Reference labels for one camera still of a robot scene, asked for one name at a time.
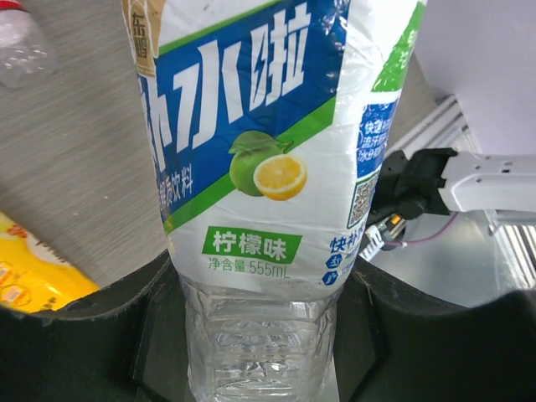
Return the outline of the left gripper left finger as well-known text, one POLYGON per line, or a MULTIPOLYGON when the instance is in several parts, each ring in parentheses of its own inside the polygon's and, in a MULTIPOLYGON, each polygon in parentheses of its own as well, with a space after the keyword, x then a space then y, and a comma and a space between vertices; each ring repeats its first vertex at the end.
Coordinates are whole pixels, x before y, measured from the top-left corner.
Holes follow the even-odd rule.
POLYGON ((1 309, 3 401, 189 401, 184 297, 168 253, 57 312, 1 309))

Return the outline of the clear bottle blue green label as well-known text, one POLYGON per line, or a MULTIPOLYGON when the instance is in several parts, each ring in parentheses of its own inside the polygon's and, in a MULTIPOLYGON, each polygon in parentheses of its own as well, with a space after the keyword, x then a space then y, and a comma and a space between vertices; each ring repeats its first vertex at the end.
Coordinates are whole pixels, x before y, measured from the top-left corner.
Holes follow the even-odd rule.
POLYGON ((426 4, 125 1, 198 401, 314 401, 426 4))

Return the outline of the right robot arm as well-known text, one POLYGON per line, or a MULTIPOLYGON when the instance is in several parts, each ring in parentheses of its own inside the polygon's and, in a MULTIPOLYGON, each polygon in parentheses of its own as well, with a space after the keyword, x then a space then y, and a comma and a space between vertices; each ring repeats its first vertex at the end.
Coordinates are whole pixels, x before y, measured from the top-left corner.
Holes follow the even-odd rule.
POLYGON ((473 211, 506 213, 509 219, 535 216, 535 156, 490 155, 426 148, 407 157, 392 152, 379 173, 370 216, 473 211))

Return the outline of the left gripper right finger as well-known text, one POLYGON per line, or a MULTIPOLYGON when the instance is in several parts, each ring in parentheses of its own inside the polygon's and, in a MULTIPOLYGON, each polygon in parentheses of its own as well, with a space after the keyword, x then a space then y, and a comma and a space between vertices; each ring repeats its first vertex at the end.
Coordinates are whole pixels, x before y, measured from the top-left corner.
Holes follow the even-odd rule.
POLYGON ((357 260, 333 354, 343 401, 532 401, 535 293, 467 308, 357 260))

